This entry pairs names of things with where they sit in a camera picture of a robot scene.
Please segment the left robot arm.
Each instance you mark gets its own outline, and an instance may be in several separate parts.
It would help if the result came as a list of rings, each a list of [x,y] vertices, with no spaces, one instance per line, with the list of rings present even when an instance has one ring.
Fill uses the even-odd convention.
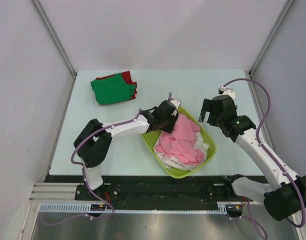
[[[158,107],[139,110],[137,115],[123,121],[101,123],[96,118],[88,122],[73,143],[71,162],[82,167],[87,185],[86,194],[93,200],[103,195],[101,163],[110,145],[120,139],[154,131],[171,133],[179,117],[181,101],[164,100]]]

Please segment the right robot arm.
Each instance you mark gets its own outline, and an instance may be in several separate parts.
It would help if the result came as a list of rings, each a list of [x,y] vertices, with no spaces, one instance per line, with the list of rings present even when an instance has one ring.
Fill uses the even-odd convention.
[[[284,220],[306,208],[306,175],[299,176],[289,168],[257,134],[256,125],[246,115],[237,114],[237,106],[229,95],[204,99],[199,117],[203,122],[219,127],[253,160],[267,180],[267,184],[237,174],[224,186],[224,197],[230,201],[244,196],[265,206],[277,221]]]

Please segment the pink t shirt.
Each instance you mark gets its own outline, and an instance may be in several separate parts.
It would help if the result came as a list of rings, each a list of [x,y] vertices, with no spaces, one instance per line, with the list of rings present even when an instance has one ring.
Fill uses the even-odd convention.
[[[154,152],[166,164],[171,162],[183,167],[203,163],[208,144],[204,143],[200,126],[184,114],[180,114],[172,133],[162,131],[154,145]]]

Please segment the green plastic basin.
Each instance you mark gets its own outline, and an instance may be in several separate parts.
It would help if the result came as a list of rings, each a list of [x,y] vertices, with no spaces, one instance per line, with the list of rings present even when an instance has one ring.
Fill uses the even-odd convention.
[[[190,119],[191,121],[193,121],[194,123],[196,123],[200,126],[200,124],[197,122],[197,120],[185,108],[183,108],[183,107],[179,108],[179,115],[180,114],[186,115],[188,117],[188,119]],[[155,153],[153,151],[153,147],[154,147],[158,137],[160,136],[160,133],[163,132],[163,131],[158,130],[158,131],[152,131],[152,132],[149,132],[149,133],[145,133],[145,134],[142,135],[142,138],[143,138],[144,142],[146,143],[146,145],[148,146],[149,150],[152,152],[153,157],[157,160],[157,162],[165,170],[165,172],[169,176],[171,176],[175,179],[182,179],[182,178],[185,178],[185,177],[189,176],[190,174],[198,171],[199,169],[201,169],[216,153],[216,150],[217,150],[216,149],[216,144],[214,143],[214,141],[211,139],[211,137],[208,135],[208,133],[201,126],[200,126],[200,128],[201,128],[200,133],[202,135],[203,141],[209,145],[208,155],[207,155],[207,158],[206,158],[205,162],[193,171],[179,170],[179,169],[175,169],[175,168],[173,168],[171,170],[168,170],[162,165],[161,161],[159,159],[157,159],[157,156],[155,155]]]

